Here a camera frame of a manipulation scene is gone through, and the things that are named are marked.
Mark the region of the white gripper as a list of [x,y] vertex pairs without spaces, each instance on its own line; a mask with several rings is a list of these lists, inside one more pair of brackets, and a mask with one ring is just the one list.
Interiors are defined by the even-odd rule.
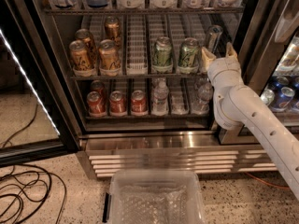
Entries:
[[226,54],[224,58],[216,59],[213,53],[207,48],[202,47],[201,59],[201,71],[203,73],[207,72],[208,78],[215,90],[243,84],[240,63],[231,42],[226,44]]

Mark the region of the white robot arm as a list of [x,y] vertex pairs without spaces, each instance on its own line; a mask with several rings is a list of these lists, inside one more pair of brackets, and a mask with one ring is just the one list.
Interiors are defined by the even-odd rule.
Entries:
[[259,95],[244,84],[232,44],[226,45],[226,53],[221,58],[202,47],[201,57],[214,88],[216,122],[225,130],[245,125],[299,199],[299,140],[276,118]]

